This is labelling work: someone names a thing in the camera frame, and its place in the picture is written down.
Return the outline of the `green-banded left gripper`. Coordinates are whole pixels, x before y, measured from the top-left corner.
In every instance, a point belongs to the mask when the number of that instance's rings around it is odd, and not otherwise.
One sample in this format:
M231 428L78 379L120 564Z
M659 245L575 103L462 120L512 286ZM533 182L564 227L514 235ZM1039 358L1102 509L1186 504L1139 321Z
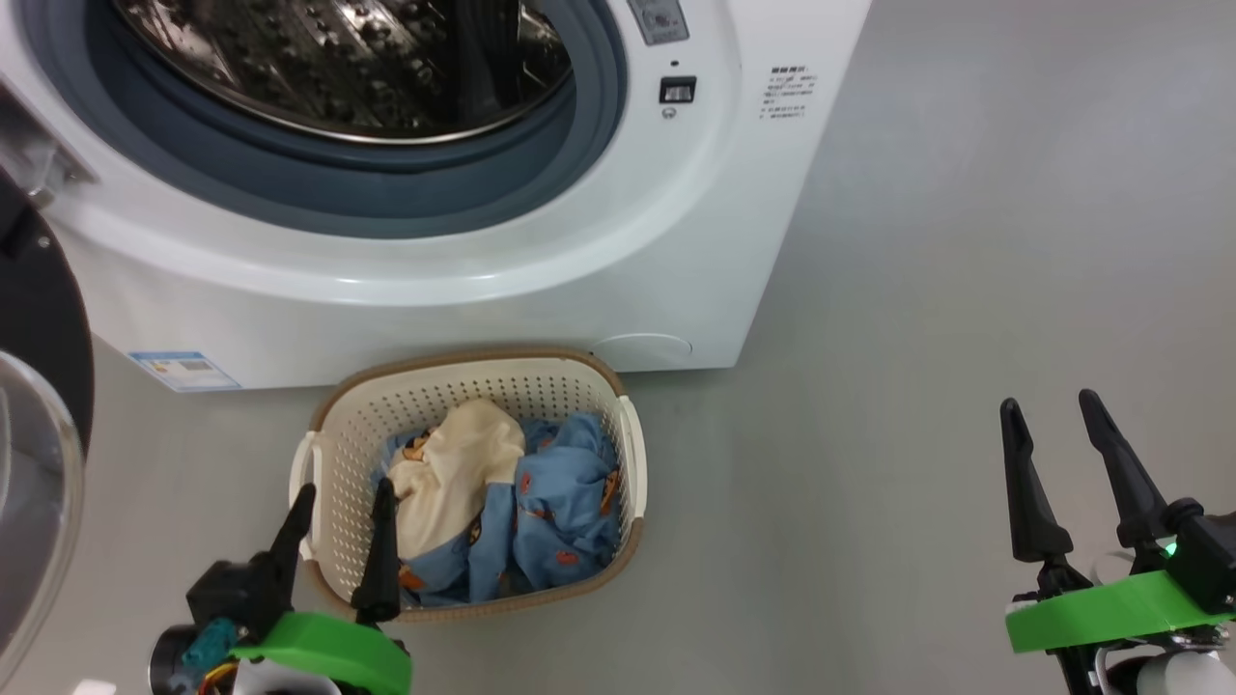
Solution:
M253 558L257 573L253 603L265 620L277 620L290 611L299 545L311 529L315 497L314 484L302 485L269 550ZM410 655L382 629L365 626L393 621L402 610L397 506L391 480L379 480L372 507L375 534L362 579L351 597L356 625L326 613L288 612L265 641L235 646L230 655L265 659L371 694L409 694Z

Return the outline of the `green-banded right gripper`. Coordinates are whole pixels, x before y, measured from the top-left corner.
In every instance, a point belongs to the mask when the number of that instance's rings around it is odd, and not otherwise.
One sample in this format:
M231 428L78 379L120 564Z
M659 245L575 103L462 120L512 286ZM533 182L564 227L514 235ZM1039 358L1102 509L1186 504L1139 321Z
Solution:
M1138 454L1112 420L1098 392L1082 390L1079 408L1086 437L1103 458L1119 511L1117 539L1140 549L1166 540L1166 500ZM1074 550L1070 534L1056 523L1033 465L1035 441L1017 399L1000 404L1002 474L1014 559L1047 563ZM1064 650L1131 638L1216 626L1234 620L1234 603L1211 613L1195 603L1166 570L1133 573L1117 581L1069 591L1056 599L1010 603L1002 617L1015 653Z

